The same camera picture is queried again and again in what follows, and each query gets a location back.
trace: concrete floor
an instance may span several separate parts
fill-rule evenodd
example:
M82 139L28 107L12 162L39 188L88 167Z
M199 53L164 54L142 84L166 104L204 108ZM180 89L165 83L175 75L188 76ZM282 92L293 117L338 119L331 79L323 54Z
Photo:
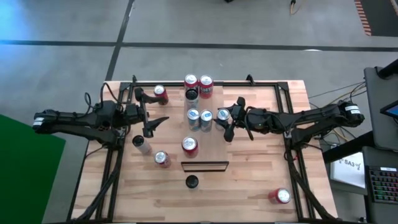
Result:
M364 34L354 1L308 0L294 16L273 0L136 0L124 42L398 47L392 37ZM0 2L0 40L115 42L128 0ZM84 92L98 98L114 47L0 45L0 113L27 124L44 109L85 111ZM309 96L363 79L397 52L165 49L123 47L113 80L180 80L187 73L218 80L305 80ZM311 99L322 106L347 90ZM369 117L366 94L355 98ZM371 129L367 119L350 129ZM67 217L87 141L67 140L43 222ZM333 189L340 218L364 216L363 198Z

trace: wooden table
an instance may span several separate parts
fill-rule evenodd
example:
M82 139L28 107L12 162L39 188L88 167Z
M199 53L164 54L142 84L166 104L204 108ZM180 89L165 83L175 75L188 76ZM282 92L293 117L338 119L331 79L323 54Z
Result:
M294 111L309 110L307 92L301 80L287 81ZM114 93L118 92L120 82L108 82ZM151 94L153 88L144 88ZM182 139L190 134L185 124L184 91L180 87L167 88L170 101L167 106L147 105L150 119L170 116L154 132L154 138L147 139L154 151L165 150L169 153L172 165L161 169L154 164L153 156L142 156L132 145L132 138L142 134L141 124L132 126L126 138L123 163L114 211L114 222L294 222L297 221L294 202L285 205L273 205L267 194L276 188L285 187L291 191L292 185L287 162L283 158L285 151L282 135L254 134L250 141L243 129L235 129L232 143L223 141L222 133L213 127L212 133L201 138L200 153L203 144L216 144L219 154L212 155L219 161L224 157L229 161L225 172L194 173L199 178L199 186L188 189L185 179L192 173L185 173L180 162L189 161L181 149ZM231 106L238 96L246 99L246 106L266 108L278 111L275 91L269 87L222 87L215 86L217 100L213 102L213 114L216 107ZM104 99L110 100L108 91ZM91 142L88 152L101 147ZM320 203L333 216L337 217L335 203L323 163L322 152L308 147L303 150L310 188ZM92 202L98 193L103 175L106 150L90 155L83 167L80 185L76 196L72 217L78 217ZM300 197L305 217L308 217L304 194ZM104 213L108 211L105 200Z

